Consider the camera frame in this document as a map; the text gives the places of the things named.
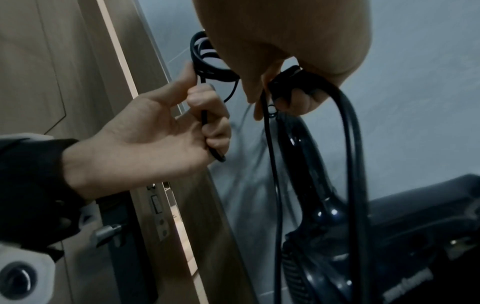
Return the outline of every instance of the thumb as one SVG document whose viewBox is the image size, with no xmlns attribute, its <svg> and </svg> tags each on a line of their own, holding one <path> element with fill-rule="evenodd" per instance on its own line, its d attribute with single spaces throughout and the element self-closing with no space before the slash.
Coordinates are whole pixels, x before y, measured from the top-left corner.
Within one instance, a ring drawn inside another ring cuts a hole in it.
<svg viewBox="0 0 480 304">
<path fill-rule="evenodd" d="M 144 93 L 143 96 L 172 107 L 184 101 L 187 98 L 188 90 L 196 84 L 197 75 L 194 65 L 192 62 L 187 62 L 177 80 L 159 89 Z"/>
</svg>

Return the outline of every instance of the wall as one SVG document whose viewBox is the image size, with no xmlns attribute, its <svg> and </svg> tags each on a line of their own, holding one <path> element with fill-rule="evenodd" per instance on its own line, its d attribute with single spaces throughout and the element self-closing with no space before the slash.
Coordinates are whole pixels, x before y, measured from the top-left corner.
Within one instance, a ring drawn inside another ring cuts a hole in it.
<svg viewBox="0 0 480 304">
<path fill-rule="evenodd" d="M 174 79 L 201 29 L 190 0 L 138 0 Z M 342 86 L 360 120 L 370 198 L 480 169 L 480 3 L 475 0 L 372 0 L 373 45 Z M 226 97 L 232 84 L 215 83 Z M 227 162 L 210 171 L 260 303 L 273 302 L 275 197 L 263 123 L 238 90 L 227 103 L 233 136 Z M 332 183 L 345 193 L 340 116 L 327 102 L 304 120 Z M 298 224 L 295 194 L 285 183 L 284 232 Z M 284 289 L 284 302 L 290 303 Z"/>
</svg>

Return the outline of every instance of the human hand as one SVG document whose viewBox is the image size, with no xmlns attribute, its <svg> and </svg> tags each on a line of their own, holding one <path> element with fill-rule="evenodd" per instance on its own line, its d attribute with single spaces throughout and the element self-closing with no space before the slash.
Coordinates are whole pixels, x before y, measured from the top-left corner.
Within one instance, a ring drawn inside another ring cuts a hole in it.
<svg viewBox="0 0 480 304">
<path fill-rule="evenodd" d="M 282 63 L 299 65 L 340 86 L 363 62 L 371 44 L 369 0 L 193 0 L 201 24 L 220 58 L 241 78 L 254 117 L 263 118 L 260 95 Z M 327 94 L 294 89 L 278 110 L 302 115 Z"/>
<path fill-rule="evenodd" d="M 95 199 L 186 176 L 214 161 L 208 146 L 225 154 L 232 135 L 229 113 L 212 86 L 196 86 L 193 65 L 178 80 L 132 100 L 92 138 L 63 154 L 67 183 L 82 197 Z M 171 107 L 186 100 L 178 117 Z M 202 126 L 201 111 L 208 111 Z"/>
</svg>

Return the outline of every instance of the wooden door frame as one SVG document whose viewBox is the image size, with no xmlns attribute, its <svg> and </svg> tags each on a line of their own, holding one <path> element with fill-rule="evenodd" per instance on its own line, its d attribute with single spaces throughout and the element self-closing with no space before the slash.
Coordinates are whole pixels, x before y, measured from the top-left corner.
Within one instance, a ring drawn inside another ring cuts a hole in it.
<svg viewBox="0 0 480 304">
<path fill-rule="evenodd" d="M 169 77 L 162 64 L 163 60 L 151 39 L 150 30 L 145 27 L 143 15 L 137 11 L 136 0 L 78 0 L 78 2 L 115 114 L 125 107 L 136 93 L 151 91 L 168 83 Z M 181 107 L 173 108 L 172 113 L 179 115 Z M 209 304 L 257 304 L 252 283 L 209 171 L 206 169 L 192 176 L 168 182 L 181 213 Z M 164 192 L 163 189 L 157 190 L 161 190 L 157 192 L 162 204 L 169 206 L 165 193 L 160 193 Z M 165 299 L 173 299 L 173 294 L 181 292 L 182 288 L 169 285 L 170 276 L 182 268 L 180 272 L 186 280 L 185 270 L 188 266 L 185 260 L 185 269 L 181 265 L 176 266 L 178 269 L 174 269 L 175 267 L 170 267 L 170 270 L 164 269 L 168 268 L 164 263 L 165 254 L 168 250 L 178 252 L 181 243 L 176 229 L 172 229 L 174 235 L 169 237 L 174 239 L 173 241 L 162 243 L 154 241 L 155 227 L 151 211 L 144 201 L 148 199 L 145 197 L 145 191 L 144 188 L 132 190 L 131 196 L 142 226 L 155 279 L 163 281 L 165 288 L 162 292 L 172 294 L 172 297 L 167 296 Z M 171 213 L 168 220 L 170 226 L 174 227 Z M 187 282 L 184 282 L 183 287 L 185 290 L 191 290 Z"/>
</svg>

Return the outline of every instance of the black hair dryer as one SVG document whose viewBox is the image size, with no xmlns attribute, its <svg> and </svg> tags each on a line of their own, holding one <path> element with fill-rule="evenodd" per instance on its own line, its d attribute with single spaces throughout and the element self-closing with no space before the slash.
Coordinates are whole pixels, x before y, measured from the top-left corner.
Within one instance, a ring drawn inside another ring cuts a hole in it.
<svg viewBox="0 0 480 304">
<path fill-rule="evenodd" d="M 309 73 L 282 72 L 273 100 L 292 84 L 311 94 Z M 352 295 L 348 213 L 332 187 L 318 148 L 300 117 L 277 115 L 278 143 L 298 197 L 302 221 L 286 235 L 282 264 L 295 304 L 356 302 Z M 478 303 L 480 177 L 465 175 L 369 203 L 375 302 Z"/>
</svg>

